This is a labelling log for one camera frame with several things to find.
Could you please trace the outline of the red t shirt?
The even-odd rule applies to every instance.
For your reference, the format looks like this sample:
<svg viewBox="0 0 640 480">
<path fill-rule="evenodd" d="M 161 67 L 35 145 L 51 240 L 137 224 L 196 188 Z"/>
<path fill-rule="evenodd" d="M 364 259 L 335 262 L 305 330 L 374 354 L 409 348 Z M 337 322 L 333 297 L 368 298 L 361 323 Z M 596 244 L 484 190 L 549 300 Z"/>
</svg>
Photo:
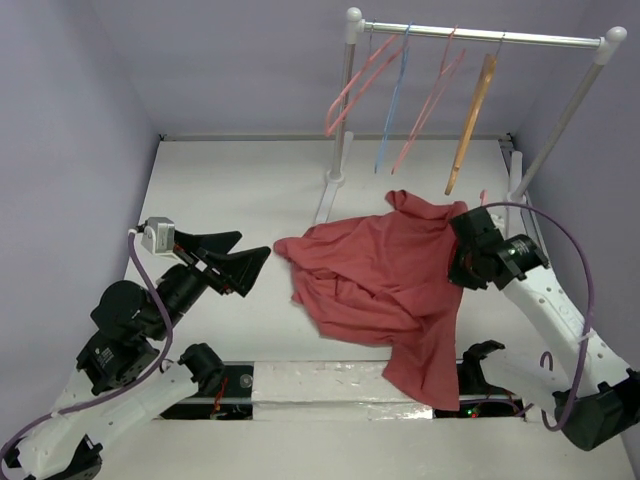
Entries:
<svg viewBox="0 0 640 480">
<path fill-rule="evenodd" d="M 463 290 L 448 279 L 456 246 L 450 222 L 468 207 L 405 190 L 385 199 L 384 215 L 318 224 L 277 240 L 274 251 L 290 265 L 293 301 L 321 336 L 390 347 L 388 382 L 417 402 L 456 411 Z"/>
</svg>

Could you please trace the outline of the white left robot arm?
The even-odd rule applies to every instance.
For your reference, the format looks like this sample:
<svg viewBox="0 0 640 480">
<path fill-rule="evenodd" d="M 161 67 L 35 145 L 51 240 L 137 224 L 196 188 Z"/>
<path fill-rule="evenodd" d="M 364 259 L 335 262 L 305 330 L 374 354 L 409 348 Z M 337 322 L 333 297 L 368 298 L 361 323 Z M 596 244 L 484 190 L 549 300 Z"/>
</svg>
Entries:
<svg viewBox="0 0 640 480">
<path fill-rule="evenodd" d="M 28 479 L 93 479 L 102 455 L 133 427 L 183 399 L 220 395 L 225 365 L 206 343 L 169 359 L 174 330 L 201 296 L 245 297 L 271 254 L 268 246 L 236 250 L 242 235 L 193 235 L 168 220 L 127 233 L 143 282 L 111 284 L 90 314 L 97 327 L 52 409 L 1 448 L 1 469 Z"/>
</svg>

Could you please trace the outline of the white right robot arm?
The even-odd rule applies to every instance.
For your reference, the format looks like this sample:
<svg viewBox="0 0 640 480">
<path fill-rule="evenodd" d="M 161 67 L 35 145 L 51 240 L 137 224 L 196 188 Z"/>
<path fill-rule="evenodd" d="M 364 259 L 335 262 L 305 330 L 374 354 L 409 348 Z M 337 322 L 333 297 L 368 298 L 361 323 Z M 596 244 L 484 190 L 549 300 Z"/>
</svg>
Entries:
<svg viewBox="0 0 640 480">
<path fill-rule="evenodd" d="M 546 342 L 533 366 L 495 340 L 472 345 L 458 365 L 462 384 L 503 388 L 532 402 L 543 424 L 591 451 L 639 422 L 639 373 L 592 327 L 565 293 L 542 248 L 524 234 L 503 237 L 485 207 L 454 217 L 450 281 L 469 290 L 495 286 Z"/>
</svg>

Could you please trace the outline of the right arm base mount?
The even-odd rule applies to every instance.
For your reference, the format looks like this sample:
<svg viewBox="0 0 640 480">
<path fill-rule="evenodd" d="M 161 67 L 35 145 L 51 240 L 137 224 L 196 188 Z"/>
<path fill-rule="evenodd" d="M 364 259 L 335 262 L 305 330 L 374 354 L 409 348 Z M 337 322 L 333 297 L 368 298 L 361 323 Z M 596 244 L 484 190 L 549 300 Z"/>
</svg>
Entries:
<svg viewBox="0 0 640 480">
<path fill-rule="evenodd" d="M 459 408 L 455 411 L 433 410 L 434 419 L 478 419 L 522 416 L 523 400 L 500 387 L 477 381 L 471 369 L 457 363 Z"/>
</svg>

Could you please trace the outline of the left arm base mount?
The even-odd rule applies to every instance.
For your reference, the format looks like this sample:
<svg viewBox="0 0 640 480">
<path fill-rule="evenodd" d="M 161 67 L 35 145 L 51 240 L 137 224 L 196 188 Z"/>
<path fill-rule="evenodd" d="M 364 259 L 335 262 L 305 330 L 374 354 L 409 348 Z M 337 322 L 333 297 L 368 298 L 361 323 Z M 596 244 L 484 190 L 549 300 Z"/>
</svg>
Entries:
<svg viewBox="0 0 640 480">
<path fill-rule="evenodd" d="M 251 420 L 254 365 L 225 367 L 220 384 L 209 393 L 198 392 L 160 414 L 163 420 Z"/>
</svg>

